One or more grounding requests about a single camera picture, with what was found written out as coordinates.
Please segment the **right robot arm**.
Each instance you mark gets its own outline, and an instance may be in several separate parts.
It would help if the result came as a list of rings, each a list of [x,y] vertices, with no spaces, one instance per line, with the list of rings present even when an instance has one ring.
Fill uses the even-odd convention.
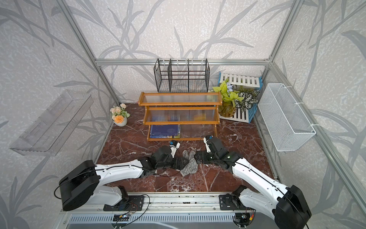
[[[312,213],[300,188],[270,178],[240,154],[228,151],[217,137],[207,135],[203,142],[206,149],[195,155],[198,163],[219,166],[256,189],[253,192],[240,188],[236,195],[238,206],[267,215],[280,229],[308,228]]]

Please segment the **grey striped cloth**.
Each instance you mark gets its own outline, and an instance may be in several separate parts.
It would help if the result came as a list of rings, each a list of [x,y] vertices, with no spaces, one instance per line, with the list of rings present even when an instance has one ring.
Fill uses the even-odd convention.
[[[188,159],[188,164],[185,165],[185,167],[180,171],[183,177],[190,174],[195,174],[198,171],[198,164],[195,159],[195,155],[196,155],[195,151],[190,152],[188,150],[183,151],[183,158]]]

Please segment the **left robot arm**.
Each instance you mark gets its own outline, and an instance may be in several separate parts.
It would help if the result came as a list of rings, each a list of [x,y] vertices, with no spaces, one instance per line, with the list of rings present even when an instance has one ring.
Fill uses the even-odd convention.
[[[129,162],[101,165],[87,160],[64,176],[58,186],[63,211],[72,211],[85,204],[114,206],[124,199],[121,188],[108,185],[125,179],[156,175],[158,169],[182,171],[189,160],[176,157],[178,146],[162,146],[154,154]]]

